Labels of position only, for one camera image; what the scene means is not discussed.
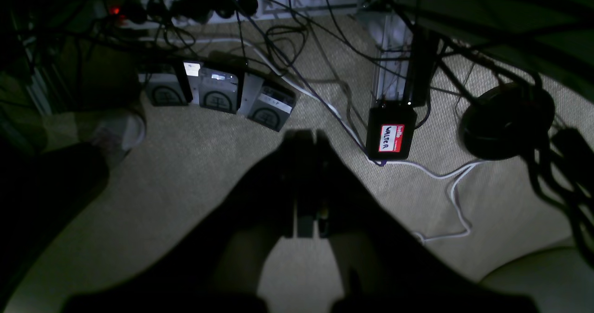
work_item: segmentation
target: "sticker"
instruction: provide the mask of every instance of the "sticker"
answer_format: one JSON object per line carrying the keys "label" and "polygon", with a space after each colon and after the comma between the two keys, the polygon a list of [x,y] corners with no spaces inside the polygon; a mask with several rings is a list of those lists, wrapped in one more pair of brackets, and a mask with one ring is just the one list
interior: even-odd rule
{"label": "sticker", "polygon": [[187,76],[200,76],[200,64],[184,63]]}
{"label": "sticker", "polygon": [[380,152],[400,152],[404,125],[382,125],[380,137]]}
{"label": "sticker", "polygon": [[273,99],[272,97],[265,95],[263,93],[260,94],[260,96],[258,97],[258,99],[260,101],[263,101],[264,103],[274,106],[275,108],[284,111],[286,113],[291,113],[291,110],[293,110],[293,108],[291,108],[290,106],[286,105],[285,103],[277,100],[277,99]]}

